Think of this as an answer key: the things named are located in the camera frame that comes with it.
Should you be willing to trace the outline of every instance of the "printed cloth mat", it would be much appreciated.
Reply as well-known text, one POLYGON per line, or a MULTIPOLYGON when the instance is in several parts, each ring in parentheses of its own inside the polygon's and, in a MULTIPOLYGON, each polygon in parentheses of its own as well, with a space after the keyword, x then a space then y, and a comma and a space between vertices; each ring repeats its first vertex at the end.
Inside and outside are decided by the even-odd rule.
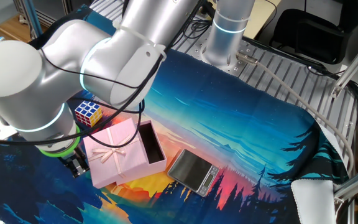
MULTIPOLYGON (((111 21, 83 7, 32 44, 43 45, 58 23, 73 18, 114 33, 111 21)), ((93 98, 86 91, 78 95, 93 98)), ((71 101, 70 107, 79 104, 71 101)), ((104 119, 113 112, 103 108, 104 119)), ((137 119, 122 113, 110 125, 130 117, 137 119)), ((188 149, 220 167, 206 197, 166 172, 96 189, 89 172, 74 179, 58 159, 34 146, 0 145, 0 219, 21 224, 299 223, 291 182, 347 179, 339 154, 305 110, 174 50, 145 98, 142 119, 152 120, 167 164, 188 149)))

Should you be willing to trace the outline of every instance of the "ribbon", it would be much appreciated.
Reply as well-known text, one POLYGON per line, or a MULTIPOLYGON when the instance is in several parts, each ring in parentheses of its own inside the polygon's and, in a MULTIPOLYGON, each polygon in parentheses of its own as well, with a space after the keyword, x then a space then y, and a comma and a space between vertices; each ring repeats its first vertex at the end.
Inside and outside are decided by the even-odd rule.
MULTIPOLYGON (((107 129, 107 132, 108 132, 108 136, 109 136, 109 140, 111 142, 111 144, 114 144, 113 141, 112 141, 112 136, 111 136, 111 132, 110 132, 110 129, 108 128, 107 129)), ((125 142, 128 142, 129 140, 131 139, 131 136, 128 135, 126 136, 120 143, 118 143, 118 145, 121 145, 121 144, 124 144, 125 142)), ((139 138, 134 138, 134 140, 132 140, 128 145, 126 146, 129 146, 135 142, 139 141, 139 138)), ((100 159, 100 162, 101 163, 104 163, 106 162, 110 157, 111 155, 113 155, 113 158, 114 158, 114 162, 116 163, 116 167, 117 167, 117 172, 118 172, 118 175, 120 175, 122 178, 125 177, 124 174, 122 174, 122 169, 121 169, 121 164, 118 160, 118 157, 117 157, 117 153, 118 154, 121 154, 123 156, 126 155, 126 152, 124 151, 124 148, 126 147, 121 147, 121 148, 107 148, 107 149, 93 149, 92 150, 92 157, 90 157, 88 160, 89 161, 93 161, 95 159, 100 159)))

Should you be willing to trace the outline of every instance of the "metal grating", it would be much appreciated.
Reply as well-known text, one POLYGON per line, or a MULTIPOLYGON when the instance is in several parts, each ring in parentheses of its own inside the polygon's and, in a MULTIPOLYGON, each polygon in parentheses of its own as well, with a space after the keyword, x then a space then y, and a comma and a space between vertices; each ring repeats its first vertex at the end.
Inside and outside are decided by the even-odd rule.
MULTIPOLYGON (((102 16, 106 16, 108 19, 114 21, 116 19, 121 20, 122 4, 122 0, 99 0, 92 4, 91 8, 102 16)), ((199 34, 189 29, 186 33, 190 37, 199 34)), ((209 32, 207 31, 198 39, 188 39, 185 37, 179 41, 173 49, 201 60, 201 47, 207 41, 208 36, 209 32)), ((353 138, 356 128, 357 107, 353 94, 347 88, 341 92, 336 100, 333 100, 330 94, 335 80, 313 75, 306 69, 305 65, 255 47, 243 40, 240 43, 239 50, 266 65, 319 113, 335 124, 347 139, 353 138)), ((277 81, 265 74, 261 68, 253 67, 243 62, 237 62, 237 66, 225 72, 239 77, 248 85, 262 90, 271 96, 306 109, 305 106, 294 96, 290 95, 277 81)), ((327 128, 326 124, 322 123, 319 119, 316 120, 327 128)))

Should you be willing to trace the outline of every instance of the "white cable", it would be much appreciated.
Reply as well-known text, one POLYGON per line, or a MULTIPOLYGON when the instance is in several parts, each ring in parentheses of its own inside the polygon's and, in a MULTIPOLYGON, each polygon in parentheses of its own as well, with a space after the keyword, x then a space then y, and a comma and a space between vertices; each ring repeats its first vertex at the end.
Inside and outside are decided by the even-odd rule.
POLYGON ((167 58, 167 54, 160 48, 157 47, 157 44, 152 42, 149 38, 147 38, 145 35, 142 35, 140 34, 139 32, 137 32, 136 30, 133 30, 129 27, 126 27, 126 26, 122 26, 118 21, 114 21, 112 22, 112 26, 114 28, 116 28, 117 30, 121 29, 123 31, 126 31, 126 32, 129 32, 131 33, 132 35, 144 40, 145 42, 149 43, 151 46, 154 47, 154 49, 160 53, 163 57, 163 59, 161 60, 161 62, 165 61, 165 59, 167 58))
POLYGON ((271 75, 276 81, 278 81, 284 88, 286 88, 292 95, 294 95, 303 105, 305 105, 311 112, 313 112, 318 118, 320 118, 322 121, 324 121, 334 132, 339 136, 339 138, 344 143, 344 146, 346 148, 347 155, 349 156, 349 170, 348 173, 350 174, 353 170, 354 166, 354 156, 353 151, 349 143, 347 142, 345 136, 331 123, 329 122, 323 115, 318 113, 313 107, 311 107, 300 95, 298 95, 294 90, 291 89, 285 82, 283 82, 280 78, 276 76, 272 71, 270 71, 265 65, 262 65, 259 62, 256 62, 256 65, 260 66, 267 72, 269 75, 271 75))

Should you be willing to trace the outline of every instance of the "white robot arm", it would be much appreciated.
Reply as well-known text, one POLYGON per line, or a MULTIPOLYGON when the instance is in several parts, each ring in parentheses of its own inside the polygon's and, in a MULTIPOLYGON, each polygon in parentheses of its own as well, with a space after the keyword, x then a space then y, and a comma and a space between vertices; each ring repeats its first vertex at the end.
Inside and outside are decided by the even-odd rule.
POLYGON ((29 143, 42 142, 36 146, 59 157, 74 176, 84 173, 89 168, 76 148, 78 128, 66 100, 88 90, 117 108, 139 104, 166 57, 164 50, 200 2, 131 0, 112 37, 74 20, 38 51, 19 41, 1 42, 1 118, 29 143))

